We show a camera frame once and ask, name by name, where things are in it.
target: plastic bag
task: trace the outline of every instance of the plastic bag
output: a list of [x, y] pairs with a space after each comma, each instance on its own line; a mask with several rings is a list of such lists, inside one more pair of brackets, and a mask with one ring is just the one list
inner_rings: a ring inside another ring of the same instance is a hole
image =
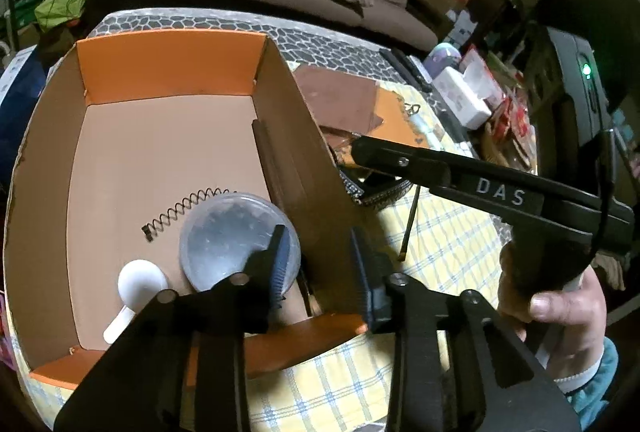
[[84, 0], [45, 0], [35, 9], [36, 19], [44, 32], [80, 18], [83, 12]]

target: white plastic scoop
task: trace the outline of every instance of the white plastic scoop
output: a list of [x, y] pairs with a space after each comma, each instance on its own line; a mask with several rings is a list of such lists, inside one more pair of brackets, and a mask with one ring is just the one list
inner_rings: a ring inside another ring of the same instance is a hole
[[132, 260], [125, 264], [118, 275], [118, 293], [124, 307], [102, 333], [104, 341], [115, 342], [149, 300], [168, 287], [164, 273], [154, 263]]

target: finger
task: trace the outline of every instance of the finger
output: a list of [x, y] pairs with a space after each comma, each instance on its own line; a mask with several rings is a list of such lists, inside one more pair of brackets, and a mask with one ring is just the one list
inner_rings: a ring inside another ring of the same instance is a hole
[[525, 338], [527, 338], [527, 330], [525, 328], [524, 322], [521, 322], [516, 317], [512, 317], [511, 315], [500, 312], [500, 309], [498, 309], [498, 313], [501, 314], [504, 321], [507, 322], [511, 329], [513, 329], [518, 338], [524, 342]]
[[593, 271], [591, 266], [588, 266], [587, 269], [582, 273], [582, 282], [580, 283], [580, 290], [591, 291], [593, 292], [593, 296], [600, 296], [602, 293], [602, 286], [600, 285], [600, 281], [598, 279], [598, 275]]
[[531, 321], [529, 301], [516, 290], [511, 277], [505, 273], [500, 275], [498, 284], [498, 309], [523, 322]]
[[500, 268], [506, 274], [511, 274], [513, 266], [513, 244], [511, 241], [507, 242], [500, 250]]
[[593, 320], [597, 301], [585, 290], [571, 292], [544, 291], [533, 295], [529, 314], [538, 322], [578, 326]]

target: hand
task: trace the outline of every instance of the hand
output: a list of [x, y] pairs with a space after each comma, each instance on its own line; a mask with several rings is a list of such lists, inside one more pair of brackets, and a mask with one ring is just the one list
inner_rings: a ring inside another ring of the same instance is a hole
[[498, 287], [498, 312], [523, 341], [527, 336], [525, 323], [531, 320], [564, 326], [564, 333], [550, 354], [546, 371], [555, 380], [584, 372], [602, 355], [607, 325], [607, 305], [593, 268], [589, 266], [584, 271], [580, 287], [575, 291], [543, 291], [527, 300], [513, 285], [512, 253], [511, 242], [500, 253], [502, 274]]

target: tissue box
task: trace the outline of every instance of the tissue box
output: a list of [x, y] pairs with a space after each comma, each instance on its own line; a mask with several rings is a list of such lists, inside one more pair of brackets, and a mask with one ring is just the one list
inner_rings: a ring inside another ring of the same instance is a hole
[[460, 121], [460, 125], [468, 129], [480, 128], [491, 116], [491, 111], [471, 88], [466, 84], [462, 74], [446, 67], [436, 79], [433, 86]]

